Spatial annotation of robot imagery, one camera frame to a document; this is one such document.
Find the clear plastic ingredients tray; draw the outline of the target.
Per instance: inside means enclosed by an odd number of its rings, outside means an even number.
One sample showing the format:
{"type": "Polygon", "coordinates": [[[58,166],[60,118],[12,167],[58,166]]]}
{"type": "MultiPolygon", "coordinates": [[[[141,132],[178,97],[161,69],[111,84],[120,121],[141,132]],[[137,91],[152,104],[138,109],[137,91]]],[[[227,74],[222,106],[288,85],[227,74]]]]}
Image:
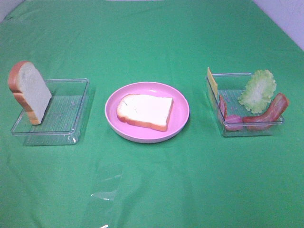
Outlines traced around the clear plastic ingredients tray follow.
{"type": "MultiPolygon", "coordinates": [[[[242,130],[239,131],[227,131],[225,129],[224,124],[218,118],[219,111],[219,95],[222,95],[227,103],[227,113],[228,115],[236,114],[241,117],[244,116],[258,116],[259,114],[253,114],[250,111],[246,110],[243,105],[238,102],[238,98],[241,93],[245,90],[245,86],[247,82],[252,77],[252,73],[219,73],[213,74],[215,81],[218,84],[218,96],[217,96],[217,104],[210,101],[210,105],[213,109],[214,118],[218,125],[219,131],[224,137],[240,137],[240,136],[261,136],[261,135],[273,135],[278,131],[280,125],[285,122],[285,119],[281,115],[278,120],[275,122],[269,122],[267,124],[271,124],[271,127],[262,131],[250,131],[247,129],[248,125],[259,125],[260,123],[241,123],[243,126],[242,130]]],[[[206,77],[206,87],[208,91],[208,80],[206,77]]]]}

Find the green lettuce leaf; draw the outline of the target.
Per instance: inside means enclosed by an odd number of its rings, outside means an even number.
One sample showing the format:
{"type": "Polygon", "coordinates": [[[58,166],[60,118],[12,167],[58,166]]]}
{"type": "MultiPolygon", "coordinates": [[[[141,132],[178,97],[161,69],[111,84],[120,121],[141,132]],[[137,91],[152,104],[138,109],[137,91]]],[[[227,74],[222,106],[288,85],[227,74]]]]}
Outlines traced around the green lettuce leaf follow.
{"type": "Polygon", "coordinates": [[[253,114],[262,113],[271,102],[276,80],[269,70],[257,70],[245,86],[238,102],[253,114]]]}

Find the pink round plate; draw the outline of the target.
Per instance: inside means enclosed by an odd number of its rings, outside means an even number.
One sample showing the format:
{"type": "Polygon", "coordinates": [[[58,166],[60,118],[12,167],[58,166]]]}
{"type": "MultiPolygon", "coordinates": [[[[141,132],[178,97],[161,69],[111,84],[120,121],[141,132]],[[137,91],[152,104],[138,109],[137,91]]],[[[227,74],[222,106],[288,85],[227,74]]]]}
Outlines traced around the pink round plate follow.
{"type": "Polygon", "coordinates": [[[113,92],[105,104],[104,112],[111,128],[121,137],[137,143],[158,143],[174,137],[183,129],[190,115],[190,107],[185,96],[174,87],[159,82],[137,82],[113,92]],[[121,122],[117,117],[116,109],[120,100],[128,94],[172,97],[173,107],[168,130],[161,132],[121,122]]]}

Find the white toast bread slice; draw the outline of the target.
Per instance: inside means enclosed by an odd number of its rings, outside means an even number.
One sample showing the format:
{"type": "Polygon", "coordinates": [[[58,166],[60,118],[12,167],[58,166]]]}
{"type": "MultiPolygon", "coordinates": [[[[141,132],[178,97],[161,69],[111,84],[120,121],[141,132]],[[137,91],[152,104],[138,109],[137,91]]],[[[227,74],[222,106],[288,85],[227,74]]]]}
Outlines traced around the white toast bread slice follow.
{"type": "Polygon", "coordinates": [[[116,114],[121,122],[165,132],[174,100],[144,94],[129,94],[119,102],[116,114]]]}

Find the upright toast bread slice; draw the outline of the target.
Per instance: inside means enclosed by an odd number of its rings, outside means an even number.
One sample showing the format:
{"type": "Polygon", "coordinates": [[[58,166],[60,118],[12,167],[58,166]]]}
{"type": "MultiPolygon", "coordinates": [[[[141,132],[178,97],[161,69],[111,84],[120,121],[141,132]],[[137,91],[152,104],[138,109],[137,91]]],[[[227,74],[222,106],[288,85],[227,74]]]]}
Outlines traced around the upright toast bread slice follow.
{"type": "Polygon", "coordinates": [[[8,86],[30,122],[41,124],[52,94],[34,64],[26,60],[17,62],[9,73],[8,86]]]}

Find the yellow cheese slice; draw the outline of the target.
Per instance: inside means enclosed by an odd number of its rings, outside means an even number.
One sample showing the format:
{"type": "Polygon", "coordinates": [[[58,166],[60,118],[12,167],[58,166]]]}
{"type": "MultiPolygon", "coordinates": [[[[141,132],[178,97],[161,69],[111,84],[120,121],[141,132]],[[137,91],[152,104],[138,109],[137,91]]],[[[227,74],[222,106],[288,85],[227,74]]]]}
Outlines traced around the yellow cheese slice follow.
{"type": "Polygon", "coordinates": [[[217,96],[218,96],[218,84],[215,81],[213,74],[211,73],[210,68],[207,68],[207,80],[208,80],[208,96],[210,101],[217,104],[217,96]]]}

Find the bacon strip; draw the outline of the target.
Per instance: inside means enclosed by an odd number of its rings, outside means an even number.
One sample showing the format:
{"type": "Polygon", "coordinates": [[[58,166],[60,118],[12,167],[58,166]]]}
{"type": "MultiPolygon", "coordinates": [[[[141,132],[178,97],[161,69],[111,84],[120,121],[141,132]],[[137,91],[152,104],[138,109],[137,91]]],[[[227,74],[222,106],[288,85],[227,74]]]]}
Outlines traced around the bacon strip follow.
{"type": "Polygon", "coordinates": [[[219,111],[218,118],[224,124],[227,131],[239,131],[243,129],[242,117],[240,115],[227,113],[227,103],[222,95],[219,95],[219,111]]]}
{"type": "Polygon", "coordinates": [[[244,123],[260,123],[259,125],[248,125],[247,129],[250,131],[262,131],[269,129],[271,124],[267,124],[269,122],[275,122],[281,116],[281,114],[287,109],[289,106],[288,98],[282,94],[278,93],[273,101],[270,103],[268,109],[262,114],[258,116],[245,116],[242,118],[244,123]]]}

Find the clear plastic bread tray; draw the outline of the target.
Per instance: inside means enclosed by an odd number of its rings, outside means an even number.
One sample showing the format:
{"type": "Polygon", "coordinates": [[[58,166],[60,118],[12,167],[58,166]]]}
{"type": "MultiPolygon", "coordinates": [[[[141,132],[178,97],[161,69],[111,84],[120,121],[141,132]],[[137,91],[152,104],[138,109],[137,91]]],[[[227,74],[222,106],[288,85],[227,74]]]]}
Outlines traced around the clear plastic bread tray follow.
{"type": "Polygon", "coordinates": [[[11,134],[24,146],[73,145],[79,141],[88,116],[90,82],[86,78],[50,79],[46,85],[52,98],[41,124],[31,124],[22,110],[11,134]]]}

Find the green tablecloth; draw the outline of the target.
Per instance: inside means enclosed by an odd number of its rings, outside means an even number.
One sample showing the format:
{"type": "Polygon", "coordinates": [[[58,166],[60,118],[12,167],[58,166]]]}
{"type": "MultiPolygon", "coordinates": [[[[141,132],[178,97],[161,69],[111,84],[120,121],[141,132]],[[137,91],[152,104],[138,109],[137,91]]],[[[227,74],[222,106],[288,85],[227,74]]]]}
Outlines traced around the green tablecloth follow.
{"type": "Polygon", "coordinates": [[[304,53],[250,0],[27,0],[0,25],[0,225],[3,228],[301,228],[304,53]],[[88,78],[85,133],[70,146],[23,146],[7,78],[20,60],[44,78],[88,78]],[[290,104],[272,136],[223,137],[206,93],[213,73],[269,69],[290,104]],[[117,135],[104,105],[157,81],[190,118],[174,138],[117,135]],[[91,197],[98,167],[120,164],[114,201],[91,197]]]}

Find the clear plastic film piece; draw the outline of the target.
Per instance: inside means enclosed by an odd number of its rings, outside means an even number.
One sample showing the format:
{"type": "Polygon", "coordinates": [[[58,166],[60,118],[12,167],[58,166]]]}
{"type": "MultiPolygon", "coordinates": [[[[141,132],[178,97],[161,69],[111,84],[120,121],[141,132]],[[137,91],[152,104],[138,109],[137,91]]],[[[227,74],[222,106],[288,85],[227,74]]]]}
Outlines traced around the clear plastic film piece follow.
{"type": "Polygon", "coordinates": [[[98,167],[91,197],[102,201],[114,201],[123,175],[120,164],[107,164],[98,167]]]}

